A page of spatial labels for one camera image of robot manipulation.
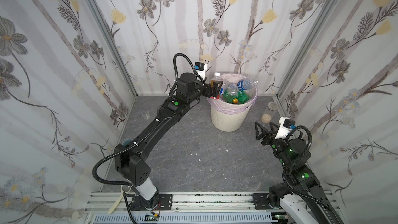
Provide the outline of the red yellow juice bottle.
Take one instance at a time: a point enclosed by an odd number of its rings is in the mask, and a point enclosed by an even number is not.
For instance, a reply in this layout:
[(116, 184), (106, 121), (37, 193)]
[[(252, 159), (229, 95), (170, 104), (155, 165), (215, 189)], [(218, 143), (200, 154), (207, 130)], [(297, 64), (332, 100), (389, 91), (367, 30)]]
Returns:
[(218, 97), (221, 86), (224, 84), (224, 80), (221, 77), (221, 73), (214, 72), (213, 78), (210, 80), (211, 94), (213, 97)]

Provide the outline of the cream ribbed waste bin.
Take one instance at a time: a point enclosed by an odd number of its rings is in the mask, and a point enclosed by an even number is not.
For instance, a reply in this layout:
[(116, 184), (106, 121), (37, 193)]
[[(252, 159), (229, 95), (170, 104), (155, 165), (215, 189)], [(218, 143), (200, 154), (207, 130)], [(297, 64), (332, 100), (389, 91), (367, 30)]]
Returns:
[(228, 115), (221, 113), (211, 107), (211, 121), (212, 124), (223, 132), (233, 132), (238, 130), (243, 124), (249, 109), (240, 114)]

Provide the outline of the small clear glass cup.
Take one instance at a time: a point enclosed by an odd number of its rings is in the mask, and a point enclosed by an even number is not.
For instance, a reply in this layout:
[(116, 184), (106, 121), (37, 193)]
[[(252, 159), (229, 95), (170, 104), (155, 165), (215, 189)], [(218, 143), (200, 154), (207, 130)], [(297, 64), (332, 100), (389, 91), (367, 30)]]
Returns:
[(145, 120), (149, 120), (150, 114), (149, 114), (149, 111), (148, 111), (148, 110), (143, 110), (143, 111), (141, 112), (141, 114), (142, 114), (142, 116), (143, 116), (143, 118), (144, 118)]

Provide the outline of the blue label water bottle front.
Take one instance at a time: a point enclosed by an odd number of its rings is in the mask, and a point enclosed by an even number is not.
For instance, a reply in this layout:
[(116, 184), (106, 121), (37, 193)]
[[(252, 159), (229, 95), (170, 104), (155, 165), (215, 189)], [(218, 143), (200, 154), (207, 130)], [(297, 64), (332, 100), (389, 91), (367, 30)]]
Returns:
[(227, 85), (227, 84), (223, 84), (223, 85), (221, 86), (219, 95), (224, 95), (225, 92), (227, 91), (227, 88), (228, 88), (228, 85)]

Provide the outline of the teal ceramic cup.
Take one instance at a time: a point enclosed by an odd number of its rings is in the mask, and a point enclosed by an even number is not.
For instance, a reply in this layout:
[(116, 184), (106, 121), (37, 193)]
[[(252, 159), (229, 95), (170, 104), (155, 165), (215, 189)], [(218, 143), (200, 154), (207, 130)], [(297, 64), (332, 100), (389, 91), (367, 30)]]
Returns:
[(124, 140), (121, 144), (124, 146), (124, 147), (128, 147), (128, 146), (130, 146), (130, 143), (131, 142), (133, 142), (133, 139), (126, 139), (126, 140)]

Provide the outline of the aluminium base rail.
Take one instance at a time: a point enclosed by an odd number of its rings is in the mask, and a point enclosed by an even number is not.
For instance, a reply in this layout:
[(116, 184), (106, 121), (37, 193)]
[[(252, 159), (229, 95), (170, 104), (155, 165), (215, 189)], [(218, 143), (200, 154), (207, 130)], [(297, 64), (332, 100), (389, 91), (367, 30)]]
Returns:
[(272, 207), (265, 192), (168, 192), (150, 211), (128, 211), (120, 193), (92, 193), (86, 224), (319, 224), (315, 208), (287, 195)]

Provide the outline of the clear jar with beige powder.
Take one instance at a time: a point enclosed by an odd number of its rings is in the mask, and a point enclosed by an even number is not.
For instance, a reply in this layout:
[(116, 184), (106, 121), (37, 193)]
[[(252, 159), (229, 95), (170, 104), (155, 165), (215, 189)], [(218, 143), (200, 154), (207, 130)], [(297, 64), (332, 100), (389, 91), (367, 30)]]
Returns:
[(262, 114), (261, 121), (268, 124), (272, 121), (272, 118), (276, 113), (278, 113), (278, 105), (275, 102), (269, 102)]

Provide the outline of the pink plastic bin liner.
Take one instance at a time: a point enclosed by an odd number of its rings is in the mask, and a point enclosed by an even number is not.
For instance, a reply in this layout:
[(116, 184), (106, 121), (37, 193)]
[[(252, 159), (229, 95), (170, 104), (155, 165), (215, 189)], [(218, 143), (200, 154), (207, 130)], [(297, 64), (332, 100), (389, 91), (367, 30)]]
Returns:
[[(225, 73), (221, 74), (221, 78), (227, 83), (238, 83), (240, 80), (249, 79), (247, 76), (241, 74)], [(246, 90), (246, 94), (249, 96), (249, 100), (244, 104), (232, 104), (224, 101), (221, 97), (219, 99), (208, 98), (207, 101), (215, 110), (228, 114), (235, 115), (244, 112), (255, 104), (258, 97), (258, 89)]]

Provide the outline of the green soda bottle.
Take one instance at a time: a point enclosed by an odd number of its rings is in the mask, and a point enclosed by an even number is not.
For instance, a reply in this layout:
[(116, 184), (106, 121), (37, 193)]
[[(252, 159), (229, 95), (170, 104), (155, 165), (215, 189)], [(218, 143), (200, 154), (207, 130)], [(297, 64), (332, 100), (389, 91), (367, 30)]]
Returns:
[(237, 94), (237, 100), (238, 104), (245, 104), (247, 101), (250, 100), (250, 97), (245, 90), (239, 90)]
[(225, 99), (225, 101), (226, 101), (227, 103), (230, 103), (230, 104), (238, 104), (238, 103), (239, 103), (239, 100), (238, 100), (236, 94), (229, 94), (228, 92), (226, 92), (226, 93), (223, 95), (223, 98)]

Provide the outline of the pepsi label clear bottle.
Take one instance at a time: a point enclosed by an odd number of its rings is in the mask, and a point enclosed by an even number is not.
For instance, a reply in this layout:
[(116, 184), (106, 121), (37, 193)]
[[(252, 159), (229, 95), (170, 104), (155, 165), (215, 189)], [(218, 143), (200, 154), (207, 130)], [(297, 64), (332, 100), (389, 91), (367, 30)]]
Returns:
[(230, 83), (227, 87), (227, 94), (230, 96), (237, 96), (239, 92), (239, 88), (236, 83)]

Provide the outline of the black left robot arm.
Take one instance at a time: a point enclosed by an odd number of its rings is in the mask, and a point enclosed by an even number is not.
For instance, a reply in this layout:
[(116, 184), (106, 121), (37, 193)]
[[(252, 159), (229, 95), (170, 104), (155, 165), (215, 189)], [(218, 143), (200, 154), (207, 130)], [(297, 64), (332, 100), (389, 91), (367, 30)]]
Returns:
[[(199, 102), (202, 97), (215, 100), (224, 83), (221, 77), (206, 83), (198, 72), (202, 65), (199, 62), (192, 63), (183, 53), (173, 56), (173, 68), (175, 83), (168, 98), (157, 109), (154, 120), (136, 138), (117, 145), (111, 155), (101, 159), (92, 169), (96, 181), (128, 187), (133, 192), (123, 193), (122, 197), (138, 196), (141, 206), (146, 209), (160, 206), (159, 190), (150, 179), (151, 168), (146, 163), (150, 153), (166, 132), (193, 108), (193, 102)], [(111, 159), (114, 159), (116, 171), (123, 176), (123, 180), (111, 181), (99, 176), (99, 167)]]

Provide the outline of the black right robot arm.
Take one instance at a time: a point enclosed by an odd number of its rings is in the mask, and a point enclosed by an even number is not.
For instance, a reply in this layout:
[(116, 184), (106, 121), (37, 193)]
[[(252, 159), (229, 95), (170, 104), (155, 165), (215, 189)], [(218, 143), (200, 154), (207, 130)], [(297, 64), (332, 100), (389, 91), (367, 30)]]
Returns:
[(270, 122), (269, 128), (256, 122), (255, 129), (256, 139), (262, 146), (272, 148), (283, 167), (283, 182), (269, 189), (269, 204), (285, 210), (298, 224), (343, 223), (319, 179), (306, 164), (313, 143), (310, 130), (285, 117), (279, 124)]

